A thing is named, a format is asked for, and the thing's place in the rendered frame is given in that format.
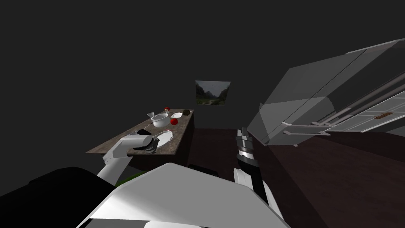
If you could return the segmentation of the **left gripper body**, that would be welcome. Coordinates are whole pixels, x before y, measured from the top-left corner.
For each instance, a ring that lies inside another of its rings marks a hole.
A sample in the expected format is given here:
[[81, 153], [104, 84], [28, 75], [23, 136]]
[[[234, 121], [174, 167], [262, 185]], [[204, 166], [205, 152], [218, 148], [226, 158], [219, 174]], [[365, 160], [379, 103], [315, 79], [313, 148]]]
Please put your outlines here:
[[156, 149], [158, 147], [159, 142], [160, 142], [160, 140], [158, 138], [153, 138], [152, 137], [151, 142], [147, 146], [133, 148], [133, 150], [145, 151], [148, 154], [154, 154], [154, 153], [156, 153]]

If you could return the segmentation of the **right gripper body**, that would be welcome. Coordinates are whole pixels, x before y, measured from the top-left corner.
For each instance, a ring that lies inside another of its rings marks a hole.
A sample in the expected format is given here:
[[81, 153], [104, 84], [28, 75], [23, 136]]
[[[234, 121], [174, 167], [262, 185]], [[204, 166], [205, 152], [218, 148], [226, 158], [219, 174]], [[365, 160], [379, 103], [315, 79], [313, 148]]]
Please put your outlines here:
[[249, 132], [246, 128], [238, 129], [237, 136], [235, 137], [238, 147], [244, 147], [248, 149], [253, 149], [252, 137], [250, 137]]

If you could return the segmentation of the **white plate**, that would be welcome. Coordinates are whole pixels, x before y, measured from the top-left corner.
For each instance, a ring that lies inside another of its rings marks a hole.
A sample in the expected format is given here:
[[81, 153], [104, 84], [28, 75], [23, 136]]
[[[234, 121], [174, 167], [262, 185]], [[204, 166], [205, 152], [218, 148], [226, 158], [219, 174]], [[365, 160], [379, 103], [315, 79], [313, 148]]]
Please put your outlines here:
[[157, 148], [160, 148], [170, 142], [173, 138], [173, 132], [166, 130], [158, 133], [157, 135], [153, 136], [154, 139], [158, 139]]

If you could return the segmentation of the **white pot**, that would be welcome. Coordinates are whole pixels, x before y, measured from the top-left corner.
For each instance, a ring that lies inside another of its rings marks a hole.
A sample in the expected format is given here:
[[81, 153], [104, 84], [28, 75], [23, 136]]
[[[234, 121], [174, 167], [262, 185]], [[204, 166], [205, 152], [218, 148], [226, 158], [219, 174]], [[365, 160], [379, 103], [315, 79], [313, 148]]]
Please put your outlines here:
[[170, 116], [168, 114], [158, 114], [151, 118], [153, 125], [157, 128], [165, 127], [170, 123]]

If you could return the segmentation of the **brown wooden table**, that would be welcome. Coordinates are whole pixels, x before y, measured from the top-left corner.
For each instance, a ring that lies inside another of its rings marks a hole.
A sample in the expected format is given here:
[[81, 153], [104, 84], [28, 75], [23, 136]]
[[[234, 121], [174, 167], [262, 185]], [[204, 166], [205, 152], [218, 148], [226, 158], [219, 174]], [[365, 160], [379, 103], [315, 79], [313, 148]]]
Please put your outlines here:
[[194, 115], [192, 109], [190, 110], [189, 115], [182, 115], [178, 118], [177, 125], [169, 124], [163, 128], [156, 128], [153, 126], [152, 121], [147, 119], [95, 148], [92, 148], [86, 153], [104, 156], [120, 138], [127, 134], [136, 132], [139, 129], [145, 129], [153, 136], [165, 130], [169, 130], [172, 131], [173, 138], [171, 141], [158, 148], [154, 154], [147, 154], [145, 151], [138, 151], [132, 148], [128, 149], [128, 156], [133, 157], [129, 163], [131, 167], [141, 171], [150, 171], [158, 166], [164, 165], [165, 163], [175, 163], [185, 167], [187, 166], [191, 140], [194, 132]]

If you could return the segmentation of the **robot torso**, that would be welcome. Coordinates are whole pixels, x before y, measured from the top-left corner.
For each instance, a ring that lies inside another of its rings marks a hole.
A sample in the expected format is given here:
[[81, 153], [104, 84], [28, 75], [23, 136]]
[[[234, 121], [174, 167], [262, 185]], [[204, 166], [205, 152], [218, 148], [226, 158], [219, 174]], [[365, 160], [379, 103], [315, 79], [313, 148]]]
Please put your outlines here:
[[290, 228], [247, 186], [167, 163], [110, 193], [76, 228]]

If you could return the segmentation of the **landscape picture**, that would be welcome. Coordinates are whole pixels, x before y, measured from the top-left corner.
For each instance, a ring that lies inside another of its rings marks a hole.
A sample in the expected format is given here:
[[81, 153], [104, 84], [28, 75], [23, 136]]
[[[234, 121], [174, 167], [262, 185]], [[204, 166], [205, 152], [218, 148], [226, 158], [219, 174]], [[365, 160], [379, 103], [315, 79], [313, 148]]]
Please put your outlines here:
[[225, 105], [231, 82], [226, 81], [195, 81], [197, 105]]

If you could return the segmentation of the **grey fridge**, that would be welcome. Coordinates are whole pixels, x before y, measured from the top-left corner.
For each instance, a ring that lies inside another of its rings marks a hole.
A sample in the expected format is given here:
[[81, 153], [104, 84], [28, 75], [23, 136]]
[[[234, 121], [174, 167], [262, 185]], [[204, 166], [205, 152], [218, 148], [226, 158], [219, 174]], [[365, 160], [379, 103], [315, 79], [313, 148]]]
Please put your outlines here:
[[405, 71], [405, 39], [290, 68], [248, 126], [264, 145], [293, 145], [313, 137], [291, 133], [367, 132], [405, 117], [405, 90], [331, 128], [311, 125]]

